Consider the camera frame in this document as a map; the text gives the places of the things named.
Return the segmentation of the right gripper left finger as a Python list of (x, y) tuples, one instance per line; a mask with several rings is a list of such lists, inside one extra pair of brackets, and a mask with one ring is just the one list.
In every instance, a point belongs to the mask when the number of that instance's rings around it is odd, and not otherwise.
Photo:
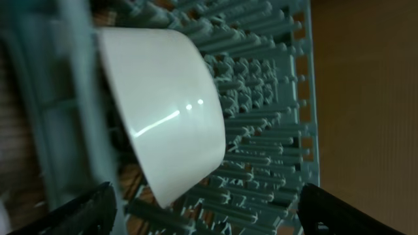
[(116, 214), (114, 188), (107, 181), (10, 235), (109, 235)]

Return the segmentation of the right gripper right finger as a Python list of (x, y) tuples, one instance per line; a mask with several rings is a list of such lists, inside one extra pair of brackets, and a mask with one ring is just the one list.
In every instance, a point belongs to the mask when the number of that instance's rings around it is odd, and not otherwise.
[(297, 214), (306, 235), (403, 235), (311, 183), (301, 190)]

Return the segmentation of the pale green bowl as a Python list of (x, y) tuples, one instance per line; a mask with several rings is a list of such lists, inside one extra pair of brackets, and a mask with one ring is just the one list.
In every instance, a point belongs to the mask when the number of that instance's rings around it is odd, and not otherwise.
[(225, 124), (212, 75), (175, 30), (101, 27), (97, 39), (135, 157), (166, 208), (223, 161)]

